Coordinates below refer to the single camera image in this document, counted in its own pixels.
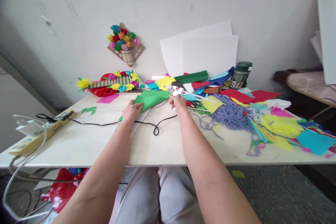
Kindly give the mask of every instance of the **green jar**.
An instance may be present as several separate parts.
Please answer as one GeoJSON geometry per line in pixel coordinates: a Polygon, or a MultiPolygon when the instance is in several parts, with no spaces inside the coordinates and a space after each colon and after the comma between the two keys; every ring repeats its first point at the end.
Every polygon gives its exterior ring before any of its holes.
{"type": "Polygon", "coordinates": [[[245,88],[247,83],[246,79],[252,70],[252,62],[239,61],[234,68],[233,76],[231,77],[229,88],[239,89],[245,88]]]}

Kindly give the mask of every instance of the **leg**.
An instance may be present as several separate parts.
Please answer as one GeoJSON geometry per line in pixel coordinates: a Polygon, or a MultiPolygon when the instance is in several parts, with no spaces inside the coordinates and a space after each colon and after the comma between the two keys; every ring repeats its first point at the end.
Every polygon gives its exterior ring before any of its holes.
{"type": "Polygon", "coordinates": [[[182,167],[160,167],[160,207],[164,224],[204,224],[191,175],[182,167]]]}
{"type": "Polygon", "coordinates": [[[155,224],[159,219],[158,168],[138,168],[122,197],[115,224],[155,224]]]}

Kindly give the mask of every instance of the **power strip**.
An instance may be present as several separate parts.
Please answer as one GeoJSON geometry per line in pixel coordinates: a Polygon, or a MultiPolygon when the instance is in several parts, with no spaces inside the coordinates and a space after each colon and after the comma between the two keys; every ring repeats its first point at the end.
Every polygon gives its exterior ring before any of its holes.
{"type": "MultiPolygon", "coordinates": [[[[63,118],[74,118],[77,113],[74,110],[64,111],[63,113],[59,114],[58,116],[62,116],[59,118],[55,118],[56,122],[50,123],[47,122],[44,127],[47,127],[47,139],[49,139],[52,135],[54,135],[57,131],[59,131],[63,125],[68,123],[70,120],[63,118]]],[[[13,147],[8,153],[14,156],[29,156],[32,154],[44,140],[44,131],[36,136],[36,137],[29,137],[26,136],[22,139],[15,147],[13,147]]]]}

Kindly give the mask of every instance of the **white table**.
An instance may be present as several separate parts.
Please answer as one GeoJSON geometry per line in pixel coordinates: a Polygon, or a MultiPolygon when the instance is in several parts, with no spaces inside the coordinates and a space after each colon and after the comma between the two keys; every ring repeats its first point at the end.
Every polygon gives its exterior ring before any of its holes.
{"type": "MultiPolygon", "coordinates": [[[[70,107],[78,115],[74,118],[82,123],[106,124],[116,122],[128,101],[139,93],[122,93],[109,104],[96,103],[100,98],[88,94],[84,99],[70,107]],[[97,112],[81,113],[85,107],[97,107],[97,112]]],[[[157,124],[162,119],[174,116],[168,102],[162,107],[152,108],[144,122],[157,124]]],[[[193,116],[199,126],[199,119],[193,116]]],[[[26,164],[31,168],[90,167],[99,156],[117,125],[93,126],[68,122],[52,136],[38,154],[26,164]]],[[[179,119],[163,121],[159,125],[160,134],[153,135],[154,127],[141,124],[131,137],[131,156],[128,166],[185,166],[179,119]]],[[[259,157],[247,156],[251,134],[246,131],[229,130],[221,126],[216,132],[225,140],[219,139],[212,131],[201,131],[226,165],[280,165],[280,164],[324,164],[336,163],[336,156],[327,159],[313,153],[306,153],[300,147],[294,151],[280,149],[267,144],[259,157]]],[[[0,168],[7,168],[12,155],[7,150],[0,154],[0,168]]]]}

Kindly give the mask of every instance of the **person's right hand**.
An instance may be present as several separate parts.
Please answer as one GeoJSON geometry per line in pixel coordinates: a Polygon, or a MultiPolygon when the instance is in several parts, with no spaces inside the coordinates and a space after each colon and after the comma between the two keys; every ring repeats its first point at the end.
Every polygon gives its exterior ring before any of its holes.
{"type": "Polygon", "coordinates": [[[188,112],[187,105],[186,105],[186,99],[183,96],[179,95],[178,97],[176,97],[176,96],[170,95],[169,98],[171,99],[171,101],[169,102],[169,104],[172,107],[171,109],[174,108],[174,102],[175,102],[177,115],[181,115],[184,112],[188,112]]]}

